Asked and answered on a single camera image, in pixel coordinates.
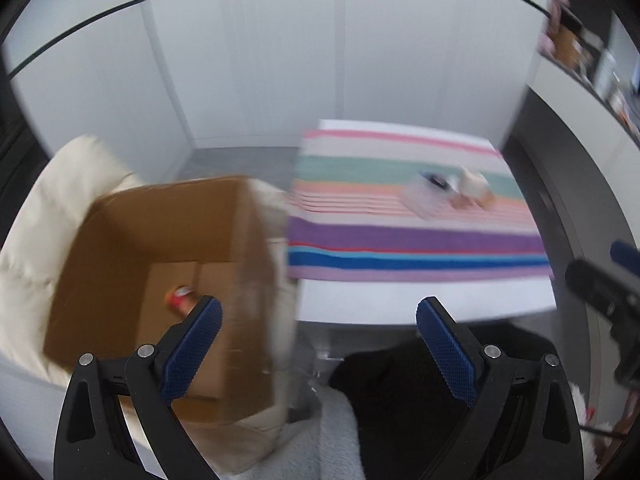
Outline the beige makeup sponge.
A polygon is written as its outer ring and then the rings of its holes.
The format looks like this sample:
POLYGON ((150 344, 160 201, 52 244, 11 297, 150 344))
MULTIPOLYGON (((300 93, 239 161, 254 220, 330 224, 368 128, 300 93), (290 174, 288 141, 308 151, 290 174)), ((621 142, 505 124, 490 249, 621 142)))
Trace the beige makeup sponge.
POLYGON ((493 192, 487 191, 482 196, 469 196, 462 193, 454 194, 450 197, 449 203, 454 209, 468 209, 480 207, 489 210, 495 205, 496 196, 493 192))

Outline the red orange tin can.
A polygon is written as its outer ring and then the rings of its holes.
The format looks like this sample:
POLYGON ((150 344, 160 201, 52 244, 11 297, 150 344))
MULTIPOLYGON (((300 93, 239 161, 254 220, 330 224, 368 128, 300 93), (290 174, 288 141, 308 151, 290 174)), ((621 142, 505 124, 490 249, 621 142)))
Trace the red orange tin can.
POLYGON ((176 315, 186 318, 200 301, 198 293, 188 285, 171 289, 165 296, 165 304, 176 315))

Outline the white round compact case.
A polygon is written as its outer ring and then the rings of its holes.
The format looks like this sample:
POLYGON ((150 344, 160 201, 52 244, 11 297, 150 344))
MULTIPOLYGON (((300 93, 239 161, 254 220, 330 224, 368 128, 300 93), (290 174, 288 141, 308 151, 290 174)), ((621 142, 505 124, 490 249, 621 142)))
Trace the white round compact case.
POLYGON ((462 168, 458 177, 458 192, 466 197, 478 200, 488 191, 490 186, 486 178, 478 171, 462 168))

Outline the black round compact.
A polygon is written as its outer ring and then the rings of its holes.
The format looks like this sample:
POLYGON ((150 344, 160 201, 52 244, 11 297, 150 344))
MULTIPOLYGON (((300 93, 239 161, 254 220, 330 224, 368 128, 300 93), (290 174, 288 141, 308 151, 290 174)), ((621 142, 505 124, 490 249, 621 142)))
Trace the black round compact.
POLYGON ((433 174, 432 172, 422 171, 420 173, 421 178, 426 184, 434 186, 434 188, 440 188, 447 191, 450 189, 450 184, 445 176, 442 174, 433 174))

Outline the clear plastic square container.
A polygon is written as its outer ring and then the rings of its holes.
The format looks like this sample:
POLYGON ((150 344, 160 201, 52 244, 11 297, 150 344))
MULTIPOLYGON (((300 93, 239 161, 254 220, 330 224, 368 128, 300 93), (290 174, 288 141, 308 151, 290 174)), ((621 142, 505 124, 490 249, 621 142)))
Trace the clear plastic square container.
POLYGON ((433 217, 436 212, 449 203, 453 192, 451 184, 450 189, 444 191, 426 184, 420 174, 417 174, 401 190, 399 198, 407 209, 418 217, 427 219, 433 217))

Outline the black trousers leg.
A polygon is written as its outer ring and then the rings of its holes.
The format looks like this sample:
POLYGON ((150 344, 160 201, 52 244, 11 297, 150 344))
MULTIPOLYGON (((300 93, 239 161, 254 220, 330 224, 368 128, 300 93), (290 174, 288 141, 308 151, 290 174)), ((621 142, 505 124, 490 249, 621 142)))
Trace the black trousers leg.
MULTIPOLYGON (((477 340, 509 358, 539 361, 556 353, 552 342, 511 323, 468 325, 477 340)), ((355 353, 333 372, 329 385, 355 414, 366 479, 420 479, 456 436, 468 406, 450 392, 420 337, 386 350, 355 353)), ((582 479, 582 452, 563 446, 508 467, 503 479, 582 479)))

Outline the grey fluffy blanket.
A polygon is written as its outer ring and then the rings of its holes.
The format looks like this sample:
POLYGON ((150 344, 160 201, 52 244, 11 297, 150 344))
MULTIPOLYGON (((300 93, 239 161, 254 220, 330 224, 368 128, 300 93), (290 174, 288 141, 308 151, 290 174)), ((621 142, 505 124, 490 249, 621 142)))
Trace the grey fluffy blanket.
POLYGON ((232 479, 364 479, 357 421, 343 393, 313 385, 319 411, 283 430, 276 449, 232 479))

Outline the brown cardboard shelf box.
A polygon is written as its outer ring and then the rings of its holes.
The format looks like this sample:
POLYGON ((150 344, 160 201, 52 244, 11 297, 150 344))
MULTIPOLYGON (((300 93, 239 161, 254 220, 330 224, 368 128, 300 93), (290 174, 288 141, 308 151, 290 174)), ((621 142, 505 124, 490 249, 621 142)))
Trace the brown cardboard shelf box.
POLYGON ((578 36, 561 25, 554 38, 554 58, 568 70, 576 70, 582 56, 582 45, 578 36))

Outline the striped colourful cloth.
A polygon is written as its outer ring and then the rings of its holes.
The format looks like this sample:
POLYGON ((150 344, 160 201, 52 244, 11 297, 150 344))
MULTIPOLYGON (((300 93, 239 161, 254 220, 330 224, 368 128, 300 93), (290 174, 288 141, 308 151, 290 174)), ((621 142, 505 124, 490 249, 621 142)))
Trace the striped colourful cloth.
POLYGON ((304 137, 291 188, 288 274, 338 282, 455 282, 551 278, 536 222, 491 143, 394 125, 327 126, 304 137), (462 168, 496 196, 489 210, 450 203, 422 219, 400 201, 422 171, 458 192, 462 168))

